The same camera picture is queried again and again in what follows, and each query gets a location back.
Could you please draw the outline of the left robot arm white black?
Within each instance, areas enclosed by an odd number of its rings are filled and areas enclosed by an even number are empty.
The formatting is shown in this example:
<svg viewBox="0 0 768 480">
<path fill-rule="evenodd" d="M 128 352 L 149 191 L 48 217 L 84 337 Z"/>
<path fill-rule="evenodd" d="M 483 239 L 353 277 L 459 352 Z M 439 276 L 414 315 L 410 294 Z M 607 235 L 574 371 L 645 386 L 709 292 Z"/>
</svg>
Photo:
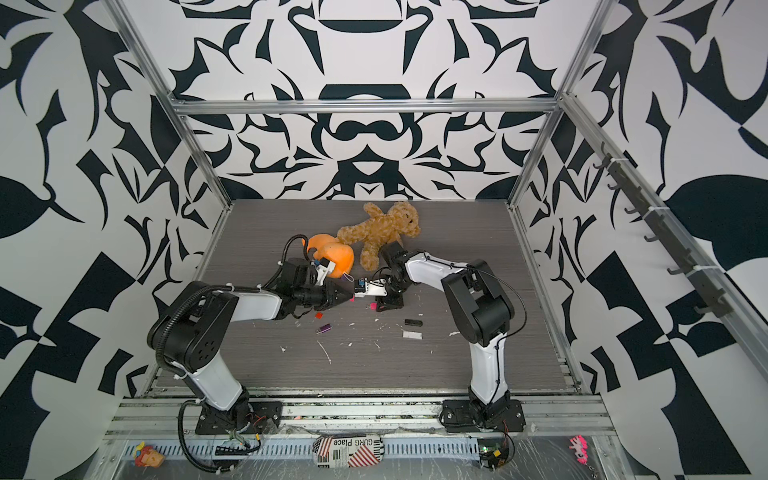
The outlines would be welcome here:
<svg viewBox="0 0 768 480">
<path fill-rule="evenodd" d="M 200 405 L 196 433 L 254 433 L 277 417 L 277 404 L 252 402 L 226 362 L 224 342 L 235 323 L 299 319 L 351 300 L 342 279 L 354 263 L 353 249 L 330 235 L 294 235 L 261 284 L 194 281 L 182 290 L 150 328 L 147 345 L 157 366 L 181 380 Z"/>
</svg>

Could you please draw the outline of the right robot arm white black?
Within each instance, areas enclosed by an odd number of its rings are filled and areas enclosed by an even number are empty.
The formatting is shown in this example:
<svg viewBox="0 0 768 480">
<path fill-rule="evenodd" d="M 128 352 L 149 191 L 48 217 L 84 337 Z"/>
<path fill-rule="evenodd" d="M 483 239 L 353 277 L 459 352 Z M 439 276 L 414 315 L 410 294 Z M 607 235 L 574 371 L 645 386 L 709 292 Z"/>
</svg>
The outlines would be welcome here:
<svg viewBox="0 0 768 480">
<path fill-rule="evenodd" d="M 451 262 L 426 252 L 409 252 L 398 243 L 384 246 L 380 256 L 389 274 L 381 310 L 400 308 L 403 293 L 413 284 L 430 286 L 445 295 L 454 324 L 470 347 L 471 379 L 466 400 L 445 400 L 438 422 L 449 433 L 525 429 L 521 402 L 508 389 L 504 356 L 515 332 L 512 302 L 500 279 L 482 260 Z"/>
</svg>

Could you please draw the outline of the white paper tag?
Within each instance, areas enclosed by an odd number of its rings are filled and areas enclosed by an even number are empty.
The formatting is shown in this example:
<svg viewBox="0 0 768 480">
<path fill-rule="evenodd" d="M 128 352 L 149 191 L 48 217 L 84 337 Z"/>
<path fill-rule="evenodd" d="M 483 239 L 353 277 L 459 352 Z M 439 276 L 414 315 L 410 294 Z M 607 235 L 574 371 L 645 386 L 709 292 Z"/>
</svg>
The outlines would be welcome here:
<svg viewBox="0 0 768 480">
<path fill-rule="evenodd" d="M 420 332 L 414 332 L 414 331 L 403 331 L 402 336 L 405 339 L 412 339 L 412 340 L 422 340 L 423 335 Z"/>
</svg>

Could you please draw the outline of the orange plush fish toy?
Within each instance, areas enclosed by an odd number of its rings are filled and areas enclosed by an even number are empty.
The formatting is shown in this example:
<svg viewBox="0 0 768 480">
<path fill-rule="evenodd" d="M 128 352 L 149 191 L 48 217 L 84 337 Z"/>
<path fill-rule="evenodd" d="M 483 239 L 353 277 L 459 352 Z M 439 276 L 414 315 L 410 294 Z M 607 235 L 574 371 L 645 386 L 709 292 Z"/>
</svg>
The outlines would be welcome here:
<svg viewBox="0 0 768 480">
<path fill-rule="evenodd" d="M 330 278 L 338 279 L 349 274 L 354 265 L 354 251 L 328 234 L 317 234 L 308 240 L 308 252 L 317 261 L 328 260 L 334 263 L 334 269 L 328 274 Z"/>
</svg>

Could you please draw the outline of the brown teddy bear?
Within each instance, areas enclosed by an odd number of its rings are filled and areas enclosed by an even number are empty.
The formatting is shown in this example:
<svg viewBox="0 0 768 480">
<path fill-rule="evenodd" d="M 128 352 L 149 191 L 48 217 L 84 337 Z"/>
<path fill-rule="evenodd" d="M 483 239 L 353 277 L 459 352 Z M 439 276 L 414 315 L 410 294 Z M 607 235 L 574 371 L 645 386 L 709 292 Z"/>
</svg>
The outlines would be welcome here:
<svg viewBox="0 0 768 480">
<path fill-rule="evenodd" d="M 374 203 L 366 203 L 363 210 L 369 218 L 337 231 L 336 239 L 345 245 L 363 243 L 360 264 L 368 272 L 379 268 L 379 252 L 391 243 L 402 243 L 402 237 L 415 238 L 420 235 L 420 219 L 417 209 L 407 201 L 393 204 L 384 212 Z"/>
</svg>

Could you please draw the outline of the printed label sticker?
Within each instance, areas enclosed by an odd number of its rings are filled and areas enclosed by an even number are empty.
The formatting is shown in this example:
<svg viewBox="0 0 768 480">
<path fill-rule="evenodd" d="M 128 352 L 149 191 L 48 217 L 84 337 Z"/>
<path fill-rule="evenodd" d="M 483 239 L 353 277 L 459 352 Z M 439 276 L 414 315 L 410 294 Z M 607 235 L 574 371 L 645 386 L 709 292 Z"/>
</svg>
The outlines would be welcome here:
<svg viewBox="0 0 768 480">
<path fill-rule="evenodd" d="M 312 444 L 312 456 L 319 468 L 362 468 L 381 463 L 385 453 L 379 435 L 321 436 Z"/>
</svg>

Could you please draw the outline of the pink toy figure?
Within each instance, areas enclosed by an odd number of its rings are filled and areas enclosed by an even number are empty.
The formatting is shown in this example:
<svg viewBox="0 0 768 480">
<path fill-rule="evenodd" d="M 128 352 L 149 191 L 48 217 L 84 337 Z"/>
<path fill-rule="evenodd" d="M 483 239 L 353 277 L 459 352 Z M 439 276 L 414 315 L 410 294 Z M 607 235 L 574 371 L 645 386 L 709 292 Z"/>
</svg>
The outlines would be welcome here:
<svg viewBox="0 0 768 480">
<path fill-rule="evenodd" d="M 581 465 L 587 465 L 589 461 L 588 442 L 581 436 L 577 435 L 569 439 L 569 449 L 573 451 L 575 459 Z"/>
</svg>

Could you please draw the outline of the colourful small toy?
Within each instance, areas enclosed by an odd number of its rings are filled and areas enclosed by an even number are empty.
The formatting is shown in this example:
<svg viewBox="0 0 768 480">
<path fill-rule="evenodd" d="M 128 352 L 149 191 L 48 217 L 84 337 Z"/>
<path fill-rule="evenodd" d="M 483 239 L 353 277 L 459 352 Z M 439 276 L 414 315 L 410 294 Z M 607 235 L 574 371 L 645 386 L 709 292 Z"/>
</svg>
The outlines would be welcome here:
<svg viewBox="0 0 768 480">
<path fill-rule="evenodd" d="M 133 451 L 134 464 L 137 467 L 159 468 L 165 461 L 165 456 L 153 446 L 141 442 Z"/>
</svg>

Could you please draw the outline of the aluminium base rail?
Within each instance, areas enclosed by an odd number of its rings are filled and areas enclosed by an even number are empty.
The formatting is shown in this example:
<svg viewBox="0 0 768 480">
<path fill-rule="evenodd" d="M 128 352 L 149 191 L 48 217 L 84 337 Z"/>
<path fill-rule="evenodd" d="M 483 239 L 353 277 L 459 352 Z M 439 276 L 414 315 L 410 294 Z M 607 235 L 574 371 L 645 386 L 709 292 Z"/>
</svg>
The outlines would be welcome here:
<svg viewBox="0 0 768 480">
<path fill-rule="evenodd" d="M 200 403 L 182 405 L 188 395 L 142 397 L 122 401 L 106 428 L 105 438 L 227 438 L 223 427 Z M 253 411 L 239 423 L 245 434 L 299 437 L 321 434 L 379 433 L 411 436 L 473 436 L 497 432 L 528 436 L 613 436 L 615 426 L 603 400 L 594 395 L 549 395 L 517 392 L 511 407 L 488 423 L 475 419 L 464 394 L 340 396 L 336 391 L 254 391 Z"/>
</svg>

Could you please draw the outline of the wall hook rack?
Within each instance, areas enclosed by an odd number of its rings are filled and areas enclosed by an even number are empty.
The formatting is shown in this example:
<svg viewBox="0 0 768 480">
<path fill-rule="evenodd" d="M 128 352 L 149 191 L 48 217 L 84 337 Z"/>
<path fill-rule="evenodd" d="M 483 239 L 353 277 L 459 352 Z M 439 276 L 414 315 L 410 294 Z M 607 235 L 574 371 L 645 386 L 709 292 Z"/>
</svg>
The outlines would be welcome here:
<svg viewBox="0 0 768 480">
<path fill-rule="evenodd" d="M 631 161 L 605 153 L 597 169 L 605 170 L 615 182 L 610 189 L 621 191 L 631 203 L 632 207 L 625 212 L 639 217 L 650 228 L 652 234 L 645 236 L 645 241 L 659 242 L 671 257 L 674 266 L 668 267 L 667 273 L 684 276 L 699 294 L 704 307 L 695 307 L 695 311 L 718 318 L 732 313 L 733 306 L 726 297 L 723 282 L 715 279 L 719 268 L 697 250 L 690 234 Z"/>
</svg>

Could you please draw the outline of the aluminium frame post left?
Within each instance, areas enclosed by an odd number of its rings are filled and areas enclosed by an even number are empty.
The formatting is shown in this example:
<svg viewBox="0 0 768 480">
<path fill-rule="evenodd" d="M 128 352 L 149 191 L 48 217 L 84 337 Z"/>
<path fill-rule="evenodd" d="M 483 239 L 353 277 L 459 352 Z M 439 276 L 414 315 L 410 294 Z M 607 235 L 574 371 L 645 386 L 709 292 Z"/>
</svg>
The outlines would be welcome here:
<svg viewBox="0 0 768 480">
<path fill-rule="evenodd" d="M 210 158 L 202 149 L 195 134 L 189 127 L 186 117 L 180 115 L 175 110 L 177 103 L 176 97 L 166 86 L 162 72 L 156 65 L 146 42 L 142 38 L 138 27 L 134 24 L 124 2 L 118 0 L 104 0 L 103 4 L 112 22 L 117 27 L 121 39 L 136 59 L 139 69 L 152 87 L 166 117 L 180 137 L 182 143 L 189 150 L 190 155 L 198 169 L 201 171 L 204 180 L 223 208 L 229 209 L 232 206 L 233 201 L 224 189 L 218 175 L 215 173 Z"/>
</svg>

